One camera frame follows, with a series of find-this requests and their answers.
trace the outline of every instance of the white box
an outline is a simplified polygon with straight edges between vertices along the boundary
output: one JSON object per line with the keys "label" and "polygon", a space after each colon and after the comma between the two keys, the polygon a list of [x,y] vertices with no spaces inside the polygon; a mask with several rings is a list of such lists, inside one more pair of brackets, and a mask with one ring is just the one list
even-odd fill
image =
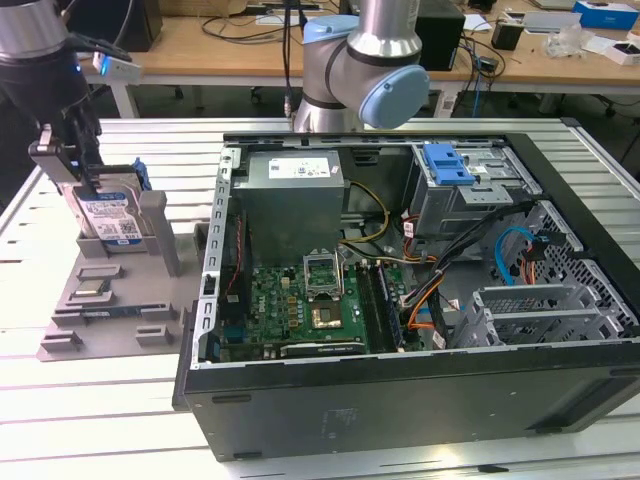
{"label": "white box", "polygon": [[620,65],[640,65],[640,48],[631,42],[616,42],[604,51],[604,56]]}

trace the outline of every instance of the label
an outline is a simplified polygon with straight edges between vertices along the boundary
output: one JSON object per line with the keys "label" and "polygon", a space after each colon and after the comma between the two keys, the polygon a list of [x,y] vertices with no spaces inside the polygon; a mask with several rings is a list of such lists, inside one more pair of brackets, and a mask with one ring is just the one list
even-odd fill
{"label": "label", "polygon": [[329,178],[328,158],[272,158],[269,178]]}
{"label": "label", "polygon": [[142,235],[135,218],[127,213],[129,201],[124,193],[99,193],[80,205],[100,240],[114,245],[140,243]]}
{"label": "label", "polygon": [[481,173],[488,173],[487,169],[482,165],[476,165],[474,167],[469,166],[467,167],[467,170],[469,170],[469,173],[471,175],[480,175]]}
{"label": "label", "polygon": [[111,314],[109,312],[82,312],[83,317],[110,317]]}
{"label": "label", "polygon": [[442,335],[440,335],[436,330],[433,331],[433,344],[438,347],[438,350],[444,350],[446,346],[446,342]]}
{"label": "label", "polygon": [[407,238],[413,238],[413,223],[404,222],[402,225],[404,226],[404,236]]}
{"label": "label", "polygon": [[443,312],[459,312],[460,311],[460,301],[457,298],[447,302],[447,306],[442,309]]}

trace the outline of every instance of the white paper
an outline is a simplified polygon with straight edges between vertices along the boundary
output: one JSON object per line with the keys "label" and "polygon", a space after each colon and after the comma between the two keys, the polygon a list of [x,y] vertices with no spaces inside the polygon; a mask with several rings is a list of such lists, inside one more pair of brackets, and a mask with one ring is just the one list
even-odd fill
{"label": "white paper", "polygon": [[469,13],[464,16],[464,29],[474,32],[486,32],[491,30],[491,25],[487,20],[477,13]]}
{"label": "white paper", "polygon": [[269,160],[269,178],[327,178],[329,159],[323,158],[273,158]]}
{"label": "white paper", "polygon": [[587,52],[593,52],[602,55],[604,51],[614,43],[616,43],[615,40],[595,35],[586,43],[586,45],[582,47],[582,49],[586,50]]}

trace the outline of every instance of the yellow cable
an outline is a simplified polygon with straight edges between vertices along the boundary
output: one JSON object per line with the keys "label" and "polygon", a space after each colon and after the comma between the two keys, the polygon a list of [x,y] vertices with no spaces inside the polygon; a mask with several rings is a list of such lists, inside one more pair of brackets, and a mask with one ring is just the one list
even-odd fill
{"label": "yellow cable", "polygon": [[387,207],[384,206],[384,203],[382,203],[382,200],[380,200],[380,197],[378,197],[375,193],[373,193],[369,187],[363,185],[360,182],[354,182],[353,180],[351,181],[352,185],[356,185],[357,187],[360,187],[362,190],[364,190],[365,192],[367,192],[369,195],[371,195],[371,198],[373,198],[378,205],[380,205],[380,208],[382,208],[382,213],[384,213],[384,223],[382,224],[382,228],[377,231],[376,233],[373,233],[371,235],[367,235],[366,237],[359,237],[359,238],[349,238],[349,239],[345,239],[345,240],[340,240],[340,243],[365,243],[365,242],[370,242],[371,240],[375,240],[376,238],[384,235],[384,233],[387,231],[387,228],[389,227],[389,212],[387,211]]}

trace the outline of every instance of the electronic device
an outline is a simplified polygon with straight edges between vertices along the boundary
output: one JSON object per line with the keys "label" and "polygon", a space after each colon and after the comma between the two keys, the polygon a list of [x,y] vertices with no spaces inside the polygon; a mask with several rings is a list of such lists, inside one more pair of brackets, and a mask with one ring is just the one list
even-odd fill
{"label": "electronic device", "polygon": [[470,8],[489,13],[496,1],[497,0],[469,0],[468,5]]}
{"label": "electronic device", "polygon": [[515,50],[524,25],[499,21],[491,36],[491,45],[498,50]]}
{"label": "electronic device", "polygon": [[215,192],[176,398],[219,461],[576,432],[640,391],[640,270],[526,135],[225,135]]}
{"label": "electronic device", "polygon": [[638,10],[626,3],[576,2],[573,11],[581,13],[585,28],[631,30],[638,20]]}
{"label": "electronic device", "polygon": [[[60,0],[66,8],[71,0]],[[72,32],[113,42],[127,14],[129,0],[77,2],[67,27]],[[159,0],[134,0],[131,19],[120,47],[128,52],[148,52],[162,30]]]}
{"label": "electronic device", "polygon": [[507,19],[521,22],[528,33],[557,33],[563,27],[580,23],[580,13],[505,12]]}
{"label": "electronic device", "polygon": [[427,71],[451,70],[463,28],[464,15],[449,0],[422,0],[416,21],[420,65]]}
{"label": "electronic device", "polygon": [[570,12],[576,0],[531,0],[531,2],[542,10],[567,10]]}

